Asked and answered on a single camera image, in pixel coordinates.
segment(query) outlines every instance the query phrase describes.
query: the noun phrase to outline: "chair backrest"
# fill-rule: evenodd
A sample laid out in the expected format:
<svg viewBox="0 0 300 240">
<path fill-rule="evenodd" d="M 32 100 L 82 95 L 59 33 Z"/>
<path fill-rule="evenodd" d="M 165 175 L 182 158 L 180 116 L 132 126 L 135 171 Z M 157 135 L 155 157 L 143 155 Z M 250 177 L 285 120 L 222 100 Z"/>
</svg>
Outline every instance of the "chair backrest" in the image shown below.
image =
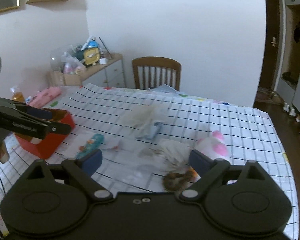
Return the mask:
<svg viewBox="0 0 300 240">
<path fill-rule="evenodd" d="M 181 65 L 165 57 L 140 57 L 132 61 L 136 89 L 156 88 L 162 84 L 180 89 Z"/>
</svg>

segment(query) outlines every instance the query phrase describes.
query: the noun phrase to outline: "red container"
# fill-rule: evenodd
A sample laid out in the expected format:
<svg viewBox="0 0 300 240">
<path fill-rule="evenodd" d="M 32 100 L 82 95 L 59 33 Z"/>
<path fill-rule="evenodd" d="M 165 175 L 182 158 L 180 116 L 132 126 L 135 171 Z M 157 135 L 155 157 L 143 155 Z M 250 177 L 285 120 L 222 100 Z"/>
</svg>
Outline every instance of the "red container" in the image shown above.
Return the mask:
<svg viewBox="0 0 300 240">
<path fill-rule="evenodd" d="M 52 112 L 53 117 L 51 121 L 69 124 L 72 127 L 72 129 L 74 129 L 75 124 L 71 114 L 68 111 L 49 108 L 44 108 L 44 110 Z M 48 159 L 55 152 L 58 146 L 64 141 L 64 139 L 68 136 L 63 134 L 50 133 L 40 143 L 33 144 L 31 143 L 33 137 L 17 133 L 15 135 L 18 142 L 24 150 L 36 155 L 40 159 Z"/>
</svg>

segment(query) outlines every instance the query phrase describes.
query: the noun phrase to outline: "wooden floor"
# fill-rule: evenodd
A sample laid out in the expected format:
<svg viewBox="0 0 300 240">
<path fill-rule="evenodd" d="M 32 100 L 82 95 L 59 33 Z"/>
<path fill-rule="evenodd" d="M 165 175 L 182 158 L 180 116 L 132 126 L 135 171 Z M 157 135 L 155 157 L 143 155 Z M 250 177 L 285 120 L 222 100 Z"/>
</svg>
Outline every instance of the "wooden floor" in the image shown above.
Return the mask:
<svg viewBox="0 0 300 240">
<path fill-rule="evenodd" d="M 283 144 L 295 179 L 300 213 L 300 124 L 282 110 L 282 106 L 255 102 L 255 108 L 267 112 Z"/>
</svg>

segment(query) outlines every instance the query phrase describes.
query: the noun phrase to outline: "orange bottle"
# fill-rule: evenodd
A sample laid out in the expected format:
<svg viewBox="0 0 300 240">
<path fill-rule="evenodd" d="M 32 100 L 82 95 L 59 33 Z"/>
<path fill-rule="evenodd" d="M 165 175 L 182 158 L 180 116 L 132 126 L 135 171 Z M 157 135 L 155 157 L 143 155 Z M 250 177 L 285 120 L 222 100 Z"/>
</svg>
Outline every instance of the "orange bottle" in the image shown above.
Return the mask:
<svg viewBox="0 0 300 240">
<path fill-rule="evenodd" d="M 13 93 L 12 100 L 23 103 L 25 102 L 25 98 L 17 86 L 12 87 L 10 90 Z"/>
</svg>

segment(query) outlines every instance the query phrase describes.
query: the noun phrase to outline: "pink and white plush toy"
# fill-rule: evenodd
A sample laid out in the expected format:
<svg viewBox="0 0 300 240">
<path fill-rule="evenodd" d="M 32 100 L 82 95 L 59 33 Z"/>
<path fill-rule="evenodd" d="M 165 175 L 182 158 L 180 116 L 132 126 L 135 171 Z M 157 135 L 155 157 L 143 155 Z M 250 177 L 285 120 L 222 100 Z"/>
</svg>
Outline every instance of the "pink and white plush toy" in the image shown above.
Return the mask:
<svg viewBox="0 0 300 240">
<path fill-rule="evenodd" d="M 229 152 L 224 142 L 223 134 L 219 131 L 214 131 L 212 136 L 200 139 L 195 149 L 212 160 L 222 158 L 230 161 Z"/>
</svg>

